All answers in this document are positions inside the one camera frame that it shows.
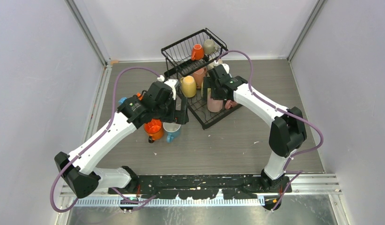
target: mug handle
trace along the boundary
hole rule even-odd
[[[166,137],[166,142],[167,143],[171,143],[173,141],[174,137],[173,135],[169,134],[167,137]]]

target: robotic arm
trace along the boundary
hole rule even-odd
[[[284,166],[288,157],[301,146],[307,138],[304,124],[294,118],[271,108],[254,97],[248,87],[247,81],[240,77],[232,77],[227,64],[221,64],[209,70],[206,81],[210,83],[211,97],[213,99],[233,100],[244,105],[271,127],[269,144],[273,150],[268,164],[261,172],[261,186],[270,190],[284,177]],[[176,90],[179,82],[169,79],[164,82],[163,76],[151,84],[149,90],[142,98],[133,96],[126,99],[114,114],[111,127],[107,124],[94,134],[88,141],[68,155],[60,152],[55,157],[59,171],[78,156],[79,158],[62,175],[63,179],[74,191],[78,198],[84,198],[96,188],[125,188],[133,191],[137,186],[136,174],[127,166],[118,169],[100,169],[97,163],[123,138],[140,128],[152,119],[163,122],[186,124],[187,98],[182,98],[181,110],[176,110]],[[288,109],[278,105],[258,91],[260,97],[272,103],[278,109],[283,109],[296,116],[302,117],[302,112],[294,107]],[[91,144],[102,132],[107,133],[90,147],[82,156],[81,149]]]

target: blue mug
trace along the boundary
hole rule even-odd
[[[170,143],[173,141],[173,139],[180,136],[181,133],[181,125],[176,123],[163,123],[162,124],[163,129],[168,133],[168,136],[166,137],[166,142]]]

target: gray wooden table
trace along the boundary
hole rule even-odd
[[[245,60],[225,61],[234,76],[249,77]],[[275,102],[303,109],[292,72],[286,60],[255,60],[253,86]],[[126,67],[150,67],[163,74],[164,62],[118,63],[113,66],[105,96],[99,127],[110,118],[112,89],[117,74]],[[130,71],[120,79],[116,100],[147,90],[156,77],[143,70]],[[162,138],[153,144],[141,127],[122,140],[98,164],[101,168],[131,167],[137,174],[219,174],[260,173],[267,164],[271,149],[268,146],[269,127],[245,107],[202,130],[189,113],[190,122],[182,126],[182,134],[172,143]],[[308,139],[301,150],[314,146],[308,127]],[[317,151],[295,157],[289,170],[323,172]]]

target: dish rack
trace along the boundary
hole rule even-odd
[[[205,55],[201,60],[191,60],[191,50],[194,45],[203,45],[204,41],[207,39],[213,40],[219,46],[217,51],[209,55]],[[162,55],[165,57],[167,69],[164,76],[166,78],[180,80],[181,77],[191,75],[198,69],[209,65],[224,51],[228,51],[226,43],[208,28],[197,31],[161,49]],[[180,89],[178,89],[177,92],[179,96],[182,95]],[[208,129],[215,123],[230,115],[233,111],[242,107],[242,105],[237,105],[231,109],[225,109],[223,105],[223,109],[219,112],[210,112],[207,109],[206,104],[206,99],[204,100],[202,98],[200,90],[197,90],[197,94],[194,97],[188,98],[187,107],[202,125],[202,129]]]

